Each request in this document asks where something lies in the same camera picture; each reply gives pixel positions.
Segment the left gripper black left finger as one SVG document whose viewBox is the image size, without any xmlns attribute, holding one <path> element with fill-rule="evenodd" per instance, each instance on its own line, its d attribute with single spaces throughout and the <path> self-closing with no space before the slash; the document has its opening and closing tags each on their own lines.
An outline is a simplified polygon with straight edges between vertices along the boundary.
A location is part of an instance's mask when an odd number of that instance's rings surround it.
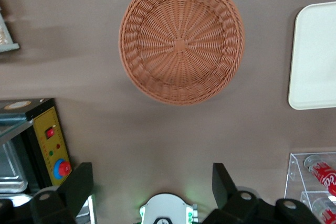
<svg viewBox="0 0 336 224">
<path fill-rule="evenodd" d="M 57 189 L 45 188 L 29 202 L 33 223 L 76 223 L 92 191 L 92 164 L 81 163 Z"/>
</svg>

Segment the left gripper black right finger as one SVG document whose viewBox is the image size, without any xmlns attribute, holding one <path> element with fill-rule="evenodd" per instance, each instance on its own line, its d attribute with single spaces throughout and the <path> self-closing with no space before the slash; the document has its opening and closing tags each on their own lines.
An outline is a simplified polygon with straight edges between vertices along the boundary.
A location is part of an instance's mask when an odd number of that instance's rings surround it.
<svg viewBox="0 0 336 224">
<path fill-rule="evenodd" d="M 203 223 L 319 223 L 309 208 L 294 199 L 270 205 L 255 194 L 238 190 L 226 167 L 213 164 L 212 191 L 217 204 Z"/>
</svg>

